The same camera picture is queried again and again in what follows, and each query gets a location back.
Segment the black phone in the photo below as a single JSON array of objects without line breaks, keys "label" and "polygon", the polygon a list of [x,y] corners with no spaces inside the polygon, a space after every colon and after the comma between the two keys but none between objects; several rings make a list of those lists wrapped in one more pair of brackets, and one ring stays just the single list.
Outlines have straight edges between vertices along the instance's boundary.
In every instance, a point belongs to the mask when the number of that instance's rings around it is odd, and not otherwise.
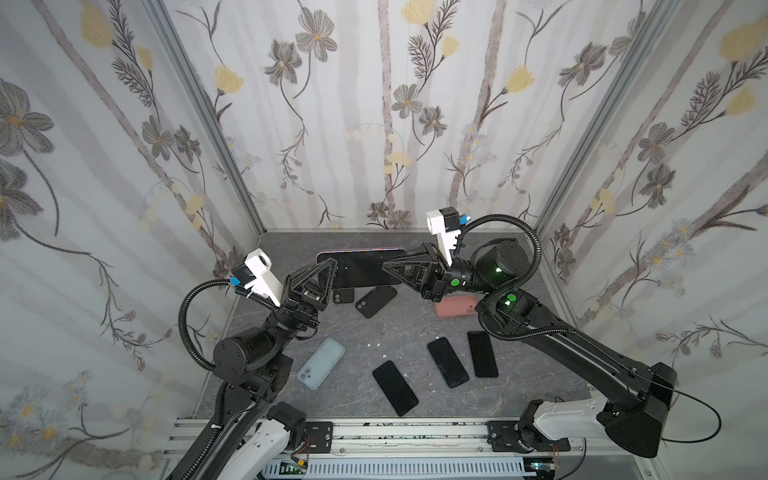
[{"label": "black phone", "polygon": [[405,416],[419,404],[413,389],[391,360],[377,367],[372,375],[399,417]]},{"label": "black phone", "polygon": [[497,378],[499,371],[491,337],[484,331],[469,331],[467,338],[475,376],[477,378]]},{"label": "black phone", "polygon": [[437,338],[427,344],[427,349],[449,388],[469,381],[466,369],[447,338]]},{"label": "black phone", "polygon": [[336,261],[332,289],[394,286],[401,281],[385,272],[383,264],[405,254],[406,251],[399,248],[326,251],[317,254],[316,262]]}]

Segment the black phone case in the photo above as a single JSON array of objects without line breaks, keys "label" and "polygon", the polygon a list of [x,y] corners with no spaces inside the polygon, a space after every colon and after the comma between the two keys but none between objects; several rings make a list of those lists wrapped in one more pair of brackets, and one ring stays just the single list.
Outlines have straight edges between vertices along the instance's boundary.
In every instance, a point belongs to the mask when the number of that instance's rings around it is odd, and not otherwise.
[{"label": "black phone case", "polygon": [[355,303],[355,308],[364,318],[372,319],[390,301],[392,301],[397,294],[397,289],[393,286],[378,286],[357,301]]},{"label": "black phone case", "polygon": [[355,302],[355,289],[354,288],[334,289],[332,300],[335,304],[352,304]]}]

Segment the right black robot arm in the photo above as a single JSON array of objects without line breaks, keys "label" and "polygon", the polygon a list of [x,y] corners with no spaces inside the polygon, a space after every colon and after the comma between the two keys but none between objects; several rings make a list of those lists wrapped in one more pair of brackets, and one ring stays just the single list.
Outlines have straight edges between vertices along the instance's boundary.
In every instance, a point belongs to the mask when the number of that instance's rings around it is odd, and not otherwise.
[{"label": "right black robot arm", "polygon": [[571,438],[612,441],[639,457],[656,457],[671,406],[676,372],[664,363],[648,366],[602,345],[557,317],[521,287],[531,263],[522,245],[503,238],[482,245],[468,260],[446,261],[432,244],[384,262],[383,270],[429,301],[449,293],[479,293],[482,329],[503,341],[519,341],[548,355],[594,387],[585,403],[532,400],[504,448],[516,453],[547,451]]}]

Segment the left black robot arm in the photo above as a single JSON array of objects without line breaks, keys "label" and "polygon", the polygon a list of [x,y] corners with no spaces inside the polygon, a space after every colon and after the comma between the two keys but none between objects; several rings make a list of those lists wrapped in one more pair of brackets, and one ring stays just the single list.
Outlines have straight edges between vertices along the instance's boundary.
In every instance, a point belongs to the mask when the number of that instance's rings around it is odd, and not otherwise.
[{"label": "left black robot arm", "polygon": [[[257,250],[229,278],[203,282],[186,294],[177,316],[182,344],[221,384],[210,419],[169,478],[256,479],[284,452],[299,467],[308,465],[311,437],[306,415],[276,398],[293,364],[284,350],[292,341],[317,333],[318,316],[330,303],[337,268],[335,260],[324,260],[280,282],[272,275],[269,258]],[[195,297],[214,287],[230,287],[265,307],[268,316],[262,325],[219,341],[206,359],[191,340],[187,316]]]}]

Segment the black phone case upright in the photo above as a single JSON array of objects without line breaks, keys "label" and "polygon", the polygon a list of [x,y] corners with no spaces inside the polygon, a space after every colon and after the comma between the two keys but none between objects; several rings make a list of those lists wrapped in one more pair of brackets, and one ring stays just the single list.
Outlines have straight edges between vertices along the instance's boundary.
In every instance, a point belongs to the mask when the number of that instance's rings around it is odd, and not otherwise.
[{"label": "black phone case upright", "polygon": [[335,304],[352,304],[355,302],[355,289],[354,288],[334,289],[332,300]]}]

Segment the pink phone case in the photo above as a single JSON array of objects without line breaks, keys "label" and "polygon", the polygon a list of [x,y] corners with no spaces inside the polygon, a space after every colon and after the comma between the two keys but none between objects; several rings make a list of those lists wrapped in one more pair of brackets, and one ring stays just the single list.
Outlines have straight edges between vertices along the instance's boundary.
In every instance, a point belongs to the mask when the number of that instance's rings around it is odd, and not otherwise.
[{"label": "pink phone case", "polygon": [[476,313],[478,299],[474,295],[458,295],[444,297],[440,302],[434,304],[435,313],[438,318],[457,318],[470,316]]}]

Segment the light blue phone case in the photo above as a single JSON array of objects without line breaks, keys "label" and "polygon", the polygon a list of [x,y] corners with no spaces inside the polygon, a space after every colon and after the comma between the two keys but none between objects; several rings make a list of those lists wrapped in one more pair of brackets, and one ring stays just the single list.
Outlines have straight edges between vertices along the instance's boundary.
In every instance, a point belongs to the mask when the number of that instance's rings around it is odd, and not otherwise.
[{"label": "light blue phone case", "polygon": [[316,391],[343,357],[346,348],[333,338],[326,338],[297,373],[298,380]]}]

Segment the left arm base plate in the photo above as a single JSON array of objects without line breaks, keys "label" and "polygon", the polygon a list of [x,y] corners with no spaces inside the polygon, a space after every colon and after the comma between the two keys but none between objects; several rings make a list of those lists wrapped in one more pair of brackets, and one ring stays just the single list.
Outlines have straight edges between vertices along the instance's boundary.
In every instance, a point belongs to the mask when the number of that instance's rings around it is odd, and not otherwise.
[{"label": "left arm base plate", "polygon": [[329,454],[332,448],[334,423],[331,421],[310,421],[297,436],[296,444],[290,448],[292,455]]}]

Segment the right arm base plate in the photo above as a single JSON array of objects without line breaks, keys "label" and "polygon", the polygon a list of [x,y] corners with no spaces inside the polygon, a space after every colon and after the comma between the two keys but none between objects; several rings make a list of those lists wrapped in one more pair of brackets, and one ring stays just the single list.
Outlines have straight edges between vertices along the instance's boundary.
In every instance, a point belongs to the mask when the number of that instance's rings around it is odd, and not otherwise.
[{"label": "right arm base plate", "polygon": [[520,421],[488,421],[487,442],[492,451],[518,454],[569,452],[566,439],[551,440],[533,426]]}]

